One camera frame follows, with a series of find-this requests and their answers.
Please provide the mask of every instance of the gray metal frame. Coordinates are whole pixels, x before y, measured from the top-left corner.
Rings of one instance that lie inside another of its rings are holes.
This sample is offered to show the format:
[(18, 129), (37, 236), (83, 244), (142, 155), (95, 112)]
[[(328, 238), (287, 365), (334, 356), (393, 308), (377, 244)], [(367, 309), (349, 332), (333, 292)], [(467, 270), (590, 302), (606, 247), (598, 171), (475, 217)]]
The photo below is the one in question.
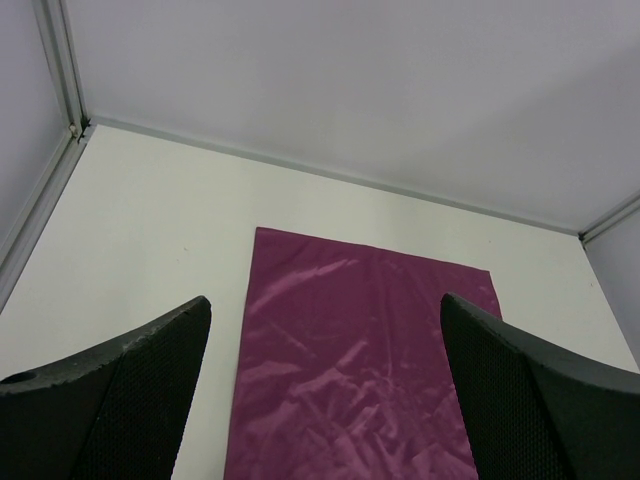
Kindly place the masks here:
[(588, 225), (580, 232), (580, 241), (586, 247), (589, 242), (607, 233), (613, 227), (628, 219), (631, 215), (640, 210), (640, 191), (635, 195), (619, 203), (614, 208)]
[(64, 0), (32, 0), (51, 80), (68, 126), (29, 201), (0, 247), (0, 312), (58, 203), (86, 141), (88, 119), (77, 75)]

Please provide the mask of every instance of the white wall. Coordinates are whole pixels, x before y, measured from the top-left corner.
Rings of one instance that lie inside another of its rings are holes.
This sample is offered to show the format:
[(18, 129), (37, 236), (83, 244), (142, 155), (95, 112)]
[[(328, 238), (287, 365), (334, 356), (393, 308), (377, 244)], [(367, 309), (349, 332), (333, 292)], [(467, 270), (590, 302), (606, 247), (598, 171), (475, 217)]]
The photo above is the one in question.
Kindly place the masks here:
[(589, 243), (587, 253), (620, 329), (640, 363), (640, 212)]
[(582, 230), (640, 184), (637, 0), (67, 0), (91, 116)]
[(0, 1), (0, 246), (64, 125), (30, 1)]
[(574, 237), (98, 127), (0, 317), (0, 377), (204, 294), (213, 324), (174, 478), (221, 478), (257, 226), (487, 269), (505, 321), (637, 371)]

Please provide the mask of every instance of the black mesh object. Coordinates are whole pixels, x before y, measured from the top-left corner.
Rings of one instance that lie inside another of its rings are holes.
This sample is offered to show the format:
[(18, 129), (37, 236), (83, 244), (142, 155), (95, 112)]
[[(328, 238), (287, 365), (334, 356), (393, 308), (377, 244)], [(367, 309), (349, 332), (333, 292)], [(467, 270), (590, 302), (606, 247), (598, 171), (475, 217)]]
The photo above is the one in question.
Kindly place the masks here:
[(445, 295), (442, 334), (478, 475), (640, 478), (640, 375)]
[(211, 323), (198, 297), (0, 382), (0, 479), (167, 479)]

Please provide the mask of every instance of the purple satin cloth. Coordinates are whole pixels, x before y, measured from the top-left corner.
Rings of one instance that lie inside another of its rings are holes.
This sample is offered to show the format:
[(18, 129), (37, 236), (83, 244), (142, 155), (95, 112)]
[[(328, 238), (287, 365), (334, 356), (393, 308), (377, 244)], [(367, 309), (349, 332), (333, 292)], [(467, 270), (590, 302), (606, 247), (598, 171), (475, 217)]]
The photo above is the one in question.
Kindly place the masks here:
[(225, 479), (475, 479), (440, 330), (489, 272), (256, 231)]

